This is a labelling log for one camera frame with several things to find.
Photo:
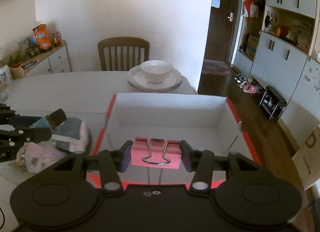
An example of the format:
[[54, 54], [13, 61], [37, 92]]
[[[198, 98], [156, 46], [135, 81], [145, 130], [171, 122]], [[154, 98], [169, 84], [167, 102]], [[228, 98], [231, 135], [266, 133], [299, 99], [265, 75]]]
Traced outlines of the orange snack bag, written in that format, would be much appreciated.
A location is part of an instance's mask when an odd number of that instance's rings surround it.
[[39, 46], [40, 52], [44, 53], [52, 50], [50, 36], [45, 24], [40, 24], [33, 28], [33, 35]]

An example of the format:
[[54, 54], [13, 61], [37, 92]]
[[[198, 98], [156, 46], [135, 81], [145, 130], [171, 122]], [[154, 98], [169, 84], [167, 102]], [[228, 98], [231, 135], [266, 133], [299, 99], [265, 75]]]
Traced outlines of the dark wooden door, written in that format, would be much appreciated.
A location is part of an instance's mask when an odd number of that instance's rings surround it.
[[204, 59], [227, 63], [238, 0], [214, 0], [210, 9]]

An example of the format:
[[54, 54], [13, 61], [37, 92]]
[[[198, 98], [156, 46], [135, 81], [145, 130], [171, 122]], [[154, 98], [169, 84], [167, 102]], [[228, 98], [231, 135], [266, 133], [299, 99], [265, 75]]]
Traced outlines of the white wall cabinet unit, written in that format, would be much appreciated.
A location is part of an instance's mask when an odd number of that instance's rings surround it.
[[233, 65], [257, 87], [287, 101], [278, 123], [296, 148], [319, 124], [319, 0], [242, 0]]

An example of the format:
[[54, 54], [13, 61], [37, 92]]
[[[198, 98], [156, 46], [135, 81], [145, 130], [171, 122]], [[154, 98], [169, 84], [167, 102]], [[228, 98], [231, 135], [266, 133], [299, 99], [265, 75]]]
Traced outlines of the white blue tissue pack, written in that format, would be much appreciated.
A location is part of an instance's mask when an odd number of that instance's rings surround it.
[[66, 153], [86, 152], [91, 140], [86, 122], [79, 118], [67, 118], [53, 132], [50, 139], [55, 146]]

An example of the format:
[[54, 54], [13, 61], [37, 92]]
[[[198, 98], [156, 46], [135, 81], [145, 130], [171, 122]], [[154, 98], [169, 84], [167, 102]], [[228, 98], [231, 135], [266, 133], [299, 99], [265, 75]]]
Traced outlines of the dark jar on sideboard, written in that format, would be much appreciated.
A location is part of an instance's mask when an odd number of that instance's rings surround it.
[[52, 34], [53, 43], [55, 47], [61, 46], [61, 35], [60, 32], [55, 32]]

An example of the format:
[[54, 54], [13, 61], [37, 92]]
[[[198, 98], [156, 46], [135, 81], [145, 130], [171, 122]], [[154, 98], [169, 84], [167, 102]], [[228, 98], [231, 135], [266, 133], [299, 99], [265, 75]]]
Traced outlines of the brown cardboard box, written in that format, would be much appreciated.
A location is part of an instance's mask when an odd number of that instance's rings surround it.
[[319, 154], [319, 125], [317, 125], [292, 158], [304, 190], [309, 189], [319, 180]]

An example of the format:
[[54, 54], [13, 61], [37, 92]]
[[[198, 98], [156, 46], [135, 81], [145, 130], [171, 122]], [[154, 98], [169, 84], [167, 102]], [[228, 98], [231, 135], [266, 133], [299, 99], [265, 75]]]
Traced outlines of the white ceramic bowl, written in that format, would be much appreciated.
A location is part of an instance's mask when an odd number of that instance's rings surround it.
[[172, 64], [162, 60], [148, 60], [140, 65], [140, 69], [149, 82], [160, 84], [168, 79], [174, 68]]

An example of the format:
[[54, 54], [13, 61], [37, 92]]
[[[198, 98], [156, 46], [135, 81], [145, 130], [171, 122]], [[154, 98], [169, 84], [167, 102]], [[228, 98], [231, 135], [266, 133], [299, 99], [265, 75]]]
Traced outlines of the red white cardboard box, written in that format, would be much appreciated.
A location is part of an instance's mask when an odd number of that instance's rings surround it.
[[[238, 152], [260, 162], [256, 149], [230, 99], [207, 95], [118, 93], [113, 95], [106, 122], [92, 153], [119, 149], [136, 137], [186, 140], [195, 150], [217, 156]], [[134, 166], [120, 174], [126, 184], [191, 183], [193, 174], [179, 169]]]

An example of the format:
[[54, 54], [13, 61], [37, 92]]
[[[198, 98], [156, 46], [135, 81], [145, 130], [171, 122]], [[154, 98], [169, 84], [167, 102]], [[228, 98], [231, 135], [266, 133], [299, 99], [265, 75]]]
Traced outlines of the pink slippers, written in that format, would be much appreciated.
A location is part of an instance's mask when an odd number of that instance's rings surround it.
[[253, 86], [249, 81], [243, 81], [239, 87], [245, 92], [250, 94], [257, 93], [257, 87]]

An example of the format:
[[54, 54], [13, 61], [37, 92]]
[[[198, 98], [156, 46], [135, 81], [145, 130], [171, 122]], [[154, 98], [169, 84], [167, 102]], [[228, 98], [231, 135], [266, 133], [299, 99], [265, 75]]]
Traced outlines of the pink binder clip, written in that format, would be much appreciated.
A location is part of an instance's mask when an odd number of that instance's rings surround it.
[[179, 140], [136, 137], [131, 146], [131, 164], [134, 166], [179, 169], [181, 158]]

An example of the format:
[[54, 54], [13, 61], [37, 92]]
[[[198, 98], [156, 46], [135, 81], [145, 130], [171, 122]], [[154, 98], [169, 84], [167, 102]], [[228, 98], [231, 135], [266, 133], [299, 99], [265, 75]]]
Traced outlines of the white sideboard cabinet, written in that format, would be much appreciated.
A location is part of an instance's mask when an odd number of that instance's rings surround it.
[[65, 40], [61, 41], [60, 46], [53, 47], [49, 52], [40, 53], [20, 67], [10, 68], [13, 79], [69, 72], [72, 72], [72, 67]]

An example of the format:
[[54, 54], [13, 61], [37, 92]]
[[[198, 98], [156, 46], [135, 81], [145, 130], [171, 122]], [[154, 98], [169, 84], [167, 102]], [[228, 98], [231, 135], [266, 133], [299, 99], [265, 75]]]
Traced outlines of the wooden dining chair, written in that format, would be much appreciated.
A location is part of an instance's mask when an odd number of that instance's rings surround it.
[[129, 71], [149, 60], [150, 43], [141, 38], [116, 37], [98, 43], [103, 71]]

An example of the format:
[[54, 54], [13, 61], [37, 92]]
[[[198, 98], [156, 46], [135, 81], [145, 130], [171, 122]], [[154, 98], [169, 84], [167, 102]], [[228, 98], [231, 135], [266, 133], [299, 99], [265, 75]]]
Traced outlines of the clear plastic bag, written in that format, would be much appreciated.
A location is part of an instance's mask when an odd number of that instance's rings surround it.
[[16, 159], [12, 160], [9, 165], [25, 168], [29, 173], [39, 173], [67, 155], [57, 149], [52, 142], [40, 142], [39, 144], [29, 142], [19, 149]]

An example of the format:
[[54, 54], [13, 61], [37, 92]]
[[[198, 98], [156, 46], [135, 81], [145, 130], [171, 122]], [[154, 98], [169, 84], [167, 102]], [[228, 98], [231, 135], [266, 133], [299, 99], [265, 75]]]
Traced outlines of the black shoe rack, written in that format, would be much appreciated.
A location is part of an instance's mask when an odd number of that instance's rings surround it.
[[287, 107], [287, 101], [273, 86], [266, 86], [258, 107], [268, 121], [278, 121]]

